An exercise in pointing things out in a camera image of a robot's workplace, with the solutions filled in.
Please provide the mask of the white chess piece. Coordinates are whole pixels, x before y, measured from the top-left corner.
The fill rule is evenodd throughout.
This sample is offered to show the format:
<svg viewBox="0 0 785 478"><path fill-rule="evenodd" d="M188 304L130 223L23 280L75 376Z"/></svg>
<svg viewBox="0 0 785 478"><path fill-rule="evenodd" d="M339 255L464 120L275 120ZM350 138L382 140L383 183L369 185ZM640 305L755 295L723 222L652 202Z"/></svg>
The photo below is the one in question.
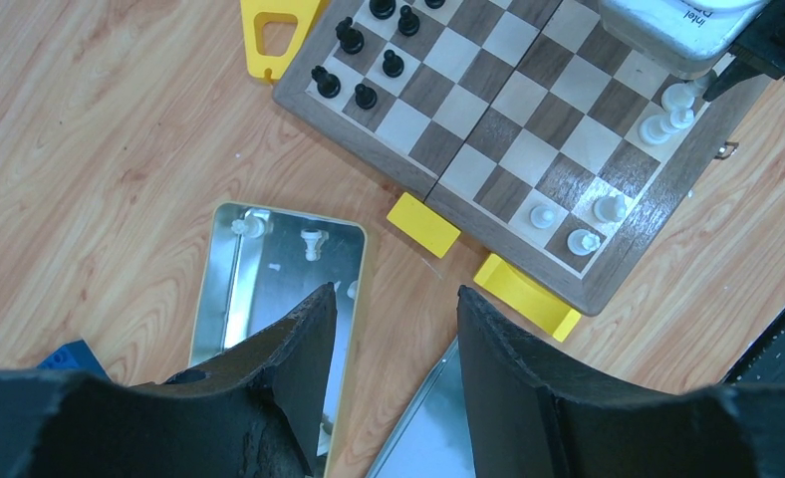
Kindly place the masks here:
<svg viewBox="0 0 785 478"><path fill-rule="evenodd" d="M576 229L569 233L567 247L569 251L580 257L585 257L597 252L602 245L601 237L588 229Z"/></svg>
<svg viewBox="0 0 785 478"><path fill-rule="evenodd" d="M593 213L603 223L618 223L628 215L628 204L623 194L608 195L599 198L594 206Z"/></svg>

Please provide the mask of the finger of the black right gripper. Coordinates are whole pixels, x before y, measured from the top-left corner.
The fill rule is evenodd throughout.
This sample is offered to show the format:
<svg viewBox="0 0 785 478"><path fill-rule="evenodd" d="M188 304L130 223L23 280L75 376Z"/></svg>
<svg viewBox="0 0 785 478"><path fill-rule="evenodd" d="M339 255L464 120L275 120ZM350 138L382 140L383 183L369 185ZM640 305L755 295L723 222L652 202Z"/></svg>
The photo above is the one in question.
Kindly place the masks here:
<svg viewBox="0 0 785 478"><path fill-rule="evenodd" d="M713 102L732 87L764 75L785 81L785 1L770 1L733 41L733 61L702 95Z"/></svg>

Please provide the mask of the small yellow rectangular block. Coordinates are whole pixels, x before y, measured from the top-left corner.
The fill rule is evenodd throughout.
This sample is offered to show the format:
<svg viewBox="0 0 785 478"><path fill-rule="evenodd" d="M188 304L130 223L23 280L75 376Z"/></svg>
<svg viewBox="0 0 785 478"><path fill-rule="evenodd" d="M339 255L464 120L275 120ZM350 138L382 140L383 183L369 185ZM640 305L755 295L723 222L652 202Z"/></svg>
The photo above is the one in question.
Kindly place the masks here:
<svg viewBox="0 0 785 478"><path fill-rule="evenodd" d="M452 223L408 192L397 200L387 220L437 258L443 258L461 234Z"/></svg>

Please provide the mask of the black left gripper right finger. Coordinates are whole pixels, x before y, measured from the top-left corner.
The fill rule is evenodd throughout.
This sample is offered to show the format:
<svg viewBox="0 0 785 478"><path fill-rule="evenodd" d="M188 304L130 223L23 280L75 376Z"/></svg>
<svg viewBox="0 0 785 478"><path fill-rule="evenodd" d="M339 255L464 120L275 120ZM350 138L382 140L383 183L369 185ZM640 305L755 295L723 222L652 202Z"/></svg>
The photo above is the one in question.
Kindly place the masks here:
<svg viewBox="0 0 785 478"><path fill-rule="evenodd" d="M785 384L645 388L552 347L465 286L457 328L480 477L785 477Z"/></svg>

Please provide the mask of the white chess queen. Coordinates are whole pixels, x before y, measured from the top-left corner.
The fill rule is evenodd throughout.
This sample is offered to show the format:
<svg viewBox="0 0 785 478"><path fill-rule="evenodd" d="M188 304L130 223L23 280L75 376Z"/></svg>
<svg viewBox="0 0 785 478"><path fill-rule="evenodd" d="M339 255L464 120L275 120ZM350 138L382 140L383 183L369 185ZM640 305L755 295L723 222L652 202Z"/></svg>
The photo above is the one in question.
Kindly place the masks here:
<svg viewBox="0 0 785 478"><path fill-rule="evenodd" d="M666 112L677 110L697 111L695 102L704 95L715 79L715 73L709 71L700 78L667 87L661 96L662 108Z"/></svg>

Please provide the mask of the yellow triangle frame block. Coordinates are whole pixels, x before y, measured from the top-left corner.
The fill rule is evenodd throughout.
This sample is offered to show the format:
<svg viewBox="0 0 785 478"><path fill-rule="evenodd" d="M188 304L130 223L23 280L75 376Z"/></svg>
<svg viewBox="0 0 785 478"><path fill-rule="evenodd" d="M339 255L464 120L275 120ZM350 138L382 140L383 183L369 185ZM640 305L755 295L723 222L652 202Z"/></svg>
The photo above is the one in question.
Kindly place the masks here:
<svg viewBox="0 0 785 478"><path fill-rule="evenodd" d="M286 72L322 13L326 0L241 0L248 74L275 84Z"/></svg>

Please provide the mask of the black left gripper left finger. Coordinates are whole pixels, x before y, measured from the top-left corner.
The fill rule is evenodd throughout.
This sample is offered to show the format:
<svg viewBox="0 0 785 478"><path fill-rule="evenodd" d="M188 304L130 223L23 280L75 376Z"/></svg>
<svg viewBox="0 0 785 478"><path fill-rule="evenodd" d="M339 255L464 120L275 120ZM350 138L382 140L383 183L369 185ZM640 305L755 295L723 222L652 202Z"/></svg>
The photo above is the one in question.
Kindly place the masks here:
<svg viewBox="0 0 785 478"><path fill-rule="evenodd" d="M163 383L0 370L0 477L310 477L336 334L324 284Z"/></svg>

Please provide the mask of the gold tin with white pieces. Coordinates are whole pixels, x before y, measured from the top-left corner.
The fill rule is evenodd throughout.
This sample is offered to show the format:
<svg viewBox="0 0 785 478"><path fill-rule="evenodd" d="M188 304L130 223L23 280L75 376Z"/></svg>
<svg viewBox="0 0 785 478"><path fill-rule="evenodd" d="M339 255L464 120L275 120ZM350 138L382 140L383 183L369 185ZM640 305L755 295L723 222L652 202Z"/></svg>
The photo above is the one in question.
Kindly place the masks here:
<svg viewBox="0 0 785 478"><path fill-rule="evenodd" d="M214 213L189 362L228 350L286 315L319 286L332 283L337 321L323 405L315 474L330 476L339 444L336 423L350 396L356 312L369 244L358 223L228 202Z"/></svg>

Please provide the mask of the white chess king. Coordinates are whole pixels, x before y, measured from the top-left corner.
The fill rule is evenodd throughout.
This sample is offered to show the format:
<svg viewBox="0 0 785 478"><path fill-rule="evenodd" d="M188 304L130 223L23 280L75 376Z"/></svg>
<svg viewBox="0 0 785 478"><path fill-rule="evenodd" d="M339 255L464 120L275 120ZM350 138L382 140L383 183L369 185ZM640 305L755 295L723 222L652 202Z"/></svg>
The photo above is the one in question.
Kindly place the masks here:
<svg viewBox="0 0 785 478"><path fill-rule="evenodd" d="M694 121L692 109L675 109L644 119L638 128L638 135L645 144L660 145L673 135L691 127Z"/></svg>

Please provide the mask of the white chess pawn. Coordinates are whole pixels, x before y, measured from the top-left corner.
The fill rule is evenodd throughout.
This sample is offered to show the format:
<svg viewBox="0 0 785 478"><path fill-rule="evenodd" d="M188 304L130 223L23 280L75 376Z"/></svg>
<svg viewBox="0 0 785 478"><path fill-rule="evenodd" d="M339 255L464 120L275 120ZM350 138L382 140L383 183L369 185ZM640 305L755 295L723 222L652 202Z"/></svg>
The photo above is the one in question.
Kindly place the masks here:
<svg viewBox="0 0 785 478"><path fill-rule="evenodd" d="M533 227L537 229L548 229L556 221L557 214L554 209L547 205L537 205L530 211L530 221Z"/></svg>

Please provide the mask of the yellow arch block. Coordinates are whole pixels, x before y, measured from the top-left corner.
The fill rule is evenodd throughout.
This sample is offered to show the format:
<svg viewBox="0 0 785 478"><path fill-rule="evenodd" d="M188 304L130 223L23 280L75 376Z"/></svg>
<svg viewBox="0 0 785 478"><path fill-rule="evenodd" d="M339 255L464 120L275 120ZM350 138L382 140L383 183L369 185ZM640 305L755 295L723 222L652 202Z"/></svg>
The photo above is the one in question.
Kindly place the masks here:
<svg viewBox="0 0 785 478"><path fill-rule="evenodd" d="M580 321L579 311L497 254L488 254L473 281L559 343Z"/></svg>

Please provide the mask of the wooden chess board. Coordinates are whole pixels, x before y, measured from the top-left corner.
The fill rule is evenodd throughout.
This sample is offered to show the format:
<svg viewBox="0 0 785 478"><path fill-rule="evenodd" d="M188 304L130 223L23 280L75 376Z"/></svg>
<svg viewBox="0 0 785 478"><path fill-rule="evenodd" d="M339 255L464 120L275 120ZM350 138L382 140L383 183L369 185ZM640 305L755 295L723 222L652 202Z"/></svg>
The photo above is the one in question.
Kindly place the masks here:
<svg viewBox="0 0 785 478"><path fill-rule="evenodd" d="M323 31L361 2L329 5L275 102L587 316L603 310L768 84L696 101L693 126L648 145L638 128L662 112L675 77L608 33L595 2L458 1L439 41L455 85L433 117L402 102L380 115L372 89L345 113L331 103L339 79L312 63L330 52ZM617 194L627 217L600 222L595 202ZM557 214L548 229L529 218L542 204ZM585 257L567 247L580 228L602 239Z"/></svg>

